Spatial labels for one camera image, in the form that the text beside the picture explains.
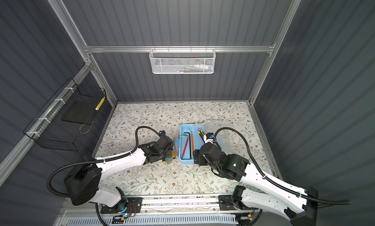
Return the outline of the yellow black utility knife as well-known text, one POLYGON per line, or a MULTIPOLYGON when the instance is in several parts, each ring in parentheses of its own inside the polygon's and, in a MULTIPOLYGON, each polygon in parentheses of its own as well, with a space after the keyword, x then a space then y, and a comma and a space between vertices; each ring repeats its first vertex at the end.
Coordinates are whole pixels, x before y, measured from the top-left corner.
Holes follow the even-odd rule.
POLYGON ((202 140, 205 139, 205 134, 201 129, 198 129, 198 134, 199 134, 199 136, 201 137, 202 140))

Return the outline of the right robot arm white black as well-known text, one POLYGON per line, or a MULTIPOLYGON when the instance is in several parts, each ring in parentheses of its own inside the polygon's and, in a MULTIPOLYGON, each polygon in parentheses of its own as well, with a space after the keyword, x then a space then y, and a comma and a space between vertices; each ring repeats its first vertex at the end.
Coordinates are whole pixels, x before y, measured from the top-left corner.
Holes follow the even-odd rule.
POLYGON ((193 153, 194 162, 208 165, 221 178, 241 182, 231 195, 230 203, 240 210, 257 208, 279 215, 293 226, 315 226, 317 190, 307 191, 290 185, 266 173, 261 173, 250 161, 237 154, 226 155, 212 143, 204 144, 193 153))

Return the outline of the orange handled hex key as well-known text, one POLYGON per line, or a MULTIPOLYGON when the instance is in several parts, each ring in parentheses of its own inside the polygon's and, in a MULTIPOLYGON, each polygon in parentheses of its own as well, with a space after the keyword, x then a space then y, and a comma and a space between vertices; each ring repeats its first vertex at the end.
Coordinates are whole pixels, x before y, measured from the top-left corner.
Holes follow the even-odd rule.
POLYGON ((194 154, 194 136, 193 136, 193 133, 192 131, 189 131, 189 134, 190 134, 190 143, 191 143, 191 153, 192 153, 192 157, 193 157, 193 154, 194 154))

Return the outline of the light blue plastic tool box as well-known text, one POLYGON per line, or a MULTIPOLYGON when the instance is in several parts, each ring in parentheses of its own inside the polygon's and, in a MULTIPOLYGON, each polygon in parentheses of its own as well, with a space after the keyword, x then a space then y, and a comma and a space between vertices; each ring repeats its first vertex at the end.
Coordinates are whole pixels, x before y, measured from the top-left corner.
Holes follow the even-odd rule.
POLYGON ((178 147, 178 159, 182 164, 193 165, 193 153, 204 144, 198 130, 205 132, 203 124, 182 124, 180 126, 179 137, 176 138, 175 143, 178 147))

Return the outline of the clear tool box lid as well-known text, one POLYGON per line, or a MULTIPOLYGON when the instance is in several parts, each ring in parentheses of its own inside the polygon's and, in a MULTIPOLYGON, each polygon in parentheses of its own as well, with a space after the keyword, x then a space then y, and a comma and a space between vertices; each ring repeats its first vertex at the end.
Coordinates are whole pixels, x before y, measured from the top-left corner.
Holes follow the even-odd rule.
MULTIPOLYGON (((204 133, 216 133, 216 131, 222 127, 227 127, 227 123, 223 121, 208 121, 203 123, 204 133)), ((230 130, 222 130, 216 136, 216 140, 223 152, 226 154, 232 154, 232 140, 230 136, 230 130)))

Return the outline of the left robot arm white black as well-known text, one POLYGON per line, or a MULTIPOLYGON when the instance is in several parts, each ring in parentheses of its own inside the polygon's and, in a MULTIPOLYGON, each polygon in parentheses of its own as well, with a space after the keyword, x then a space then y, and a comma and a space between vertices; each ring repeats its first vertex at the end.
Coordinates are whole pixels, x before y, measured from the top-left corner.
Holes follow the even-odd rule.
POLYGON ((119 187, 111 188, 100 184, 104 178, 132 167, 166 161, 172 155, 173 140, 161 135, 156 142, 140 145, 133 153, 126 153, 125 157, 115 155, 116 160, 100 163, 76 165, 64 178, 68 195, 75 206, 86 202, 104 204, 108 207, 124 211, 128 207, 128 200, 119 187))

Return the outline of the red handled hex key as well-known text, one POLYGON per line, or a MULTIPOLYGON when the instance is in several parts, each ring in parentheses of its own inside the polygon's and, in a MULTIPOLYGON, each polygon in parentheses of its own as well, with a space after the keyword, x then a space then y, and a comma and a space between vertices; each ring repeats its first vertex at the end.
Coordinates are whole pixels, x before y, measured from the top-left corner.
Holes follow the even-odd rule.
POLYGON ((187 146, 190 143, 190 134, 189 134, 189 132, 184 132, 183 135, 186 137, 186 142, 185 142, 184 149, 183 149, 183 152, 182 152, 182 157, 185 156, 185 153, 186 153, 186 150, 187 150, 187 146))

